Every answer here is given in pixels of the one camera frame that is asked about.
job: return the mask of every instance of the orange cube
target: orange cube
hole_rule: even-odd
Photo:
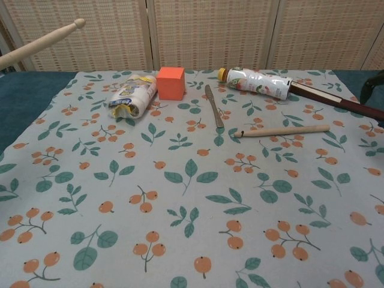
[[[162,67],[157,74],[156,79],[159,99],[183,99],[185,92],[184,68]]]

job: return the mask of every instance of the table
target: table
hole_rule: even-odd
[[[329,70],[264,72],[356,101]],[[183,101],[116,121],[105,106],[132,73],[78,73],[0,156],[4,287],[384,285],[374,120],[187,70]],[[233,137],[315,124],[331,130]]]

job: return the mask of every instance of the wooden dowel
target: wooden dowel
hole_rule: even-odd
[[[261,137],[261,136],[274,136],[274,135],[287,135],[287,134],[302,134],[302,133],[315,133],[329,131],[329,125],[314,125],[303,127],[282,127],[271,129],[260,129],[235,132],[233,135],[237,138],[240,137]]]
[[[63,40],[76,29],[81,29],[85,25],[84,19],[76,19],[72,24],[61,27],[42,36],[41,38],[30,42],[23,47],[20,47],[4,56],[0,57],[0,70],[19,62],[25,57],[29,57],[43,49]]]

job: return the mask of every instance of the wicker panel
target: wicker panel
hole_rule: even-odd
[[[360,69],[383,11],[383,0],[282,0],[268,68]]]
[[[384,69],[384,25],[362,68],[365,70]]]
[[[276,0],[154,0],[160,65],[264,68],[277,4]]]
[[[24,44],[76,18],[86,20],[83,29],[31,57],[38,71],[152,69],[148,23],[140,14],[145,0],[4,2]]]

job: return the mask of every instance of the knife blade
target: knife blade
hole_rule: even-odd
[[[214,99],[214,95],[211,91],[211,87],[209,85],[205,85],[205,95],[207,96],[211,106],[212,106],[212,109],[214,111],[214,116],[215,116],[215,121],[216,121],[216,127],[217,128],[223,128],[224,127],[224,123],[223,123],[223,120],[221,120],[220,118],[220,115],[217,111],[217,107],[216,107],[216,104],[215,104],[215,99]]]

